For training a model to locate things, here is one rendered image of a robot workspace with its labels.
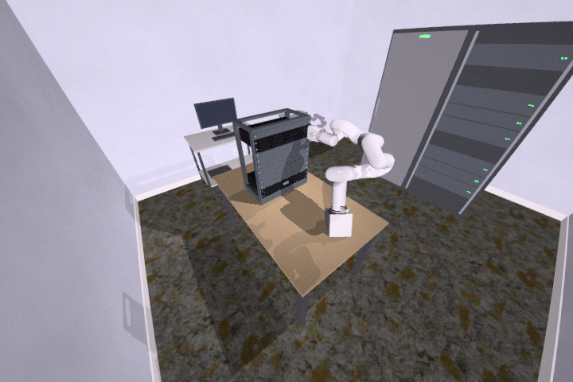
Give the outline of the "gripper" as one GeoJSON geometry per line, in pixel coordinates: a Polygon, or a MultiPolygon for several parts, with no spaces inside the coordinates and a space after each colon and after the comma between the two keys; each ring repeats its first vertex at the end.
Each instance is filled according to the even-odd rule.
{"type": "Polygon", "coordinates": [[[320,127],[318,127],[318,129],[317,129],[317,128],[316,128],[317,126],[314,125],[315,127],[313,127],[313,126],[310,126],[310,125],[311,125],[311,124],[309,124],[308,127],[302,128],[302,131],[306,132],[307,138],[308,138],[309,140],[314,141],[314,142],[319,142],[319,141],[317,140],[317,134],[318,134],[318,132],[321,131],[322,129],[321,129],[320,127]]]}

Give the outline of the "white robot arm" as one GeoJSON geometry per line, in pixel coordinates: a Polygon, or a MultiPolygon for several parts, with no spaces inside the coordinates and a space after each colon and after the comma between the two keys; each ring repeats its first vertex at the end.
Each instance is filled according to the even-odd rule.
{"type": "Polygon", "coordinates": [[[395,159],[392,155],[382,152],[381,147],[384,144],[384,139],[378,134],[372,135],[373,133],[362,131],[343,119],[333,120],[330,123],[330,128],[333,134],[326,132],[325,128],[318,132],[317,140],[319,142],[336,146],[337,142],[346,134],[354,144],[362,146],[369,163],[365,165],[331,166],[325,171],[325,177],[329,181],[333,181],[332,208],[329,211],[347,213],[349,211],[345,205],[347,181],[380,177],[393,167],[395,159]]]}

